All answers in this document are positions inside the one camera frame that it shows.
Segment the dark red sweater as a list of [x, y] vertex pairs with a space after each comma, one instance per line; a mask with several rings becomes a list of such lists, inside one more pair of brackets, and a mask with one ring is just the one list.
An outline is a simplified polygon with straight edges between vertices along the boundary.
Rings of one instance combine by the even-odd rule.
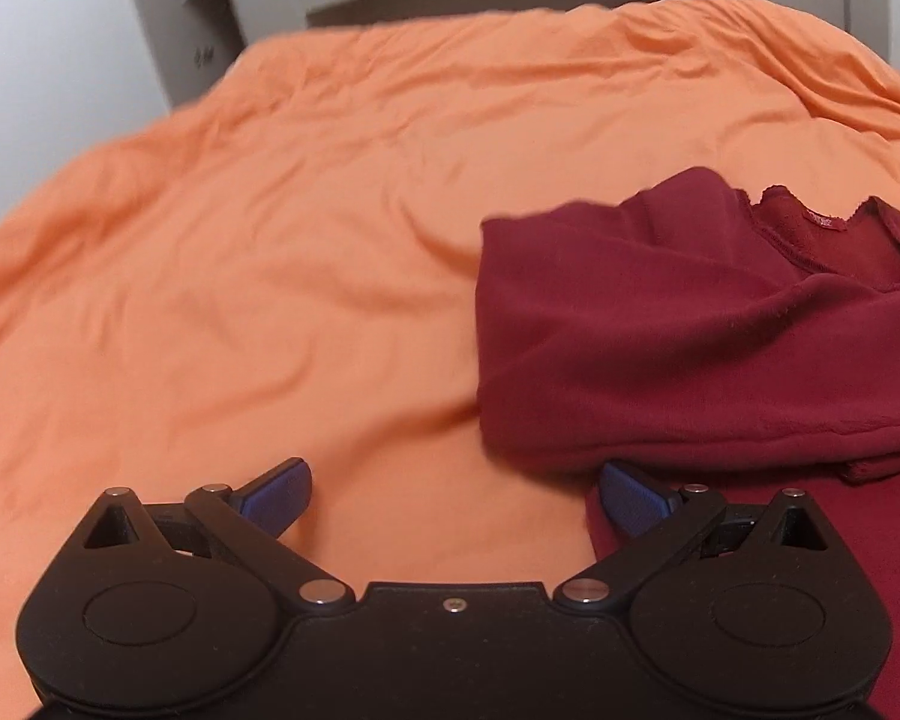
[[900, 718], [900, 211], [759, 200], [693, 167], [616, 206], [482, 227], [478, 408], [528, 473], [608, 460], [813, 494], [888, 606]]

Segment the orange duvet cover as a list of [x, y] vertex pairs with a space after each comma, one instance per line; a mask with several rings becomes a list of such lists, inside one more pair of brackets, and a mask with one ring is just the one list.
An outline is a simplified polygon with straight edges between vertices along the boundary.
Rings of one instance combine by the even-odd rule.
[[113, 486], [298, 455], [287, 539], [352, 585], [587, 566], [587, 480], [482, 450], [479, 227], [689, 166], [900, 210], [900, 73], [764, 0], [296, 32], [30, 193], [0, 226], [0, 718], [37, 706], [20, 606]]

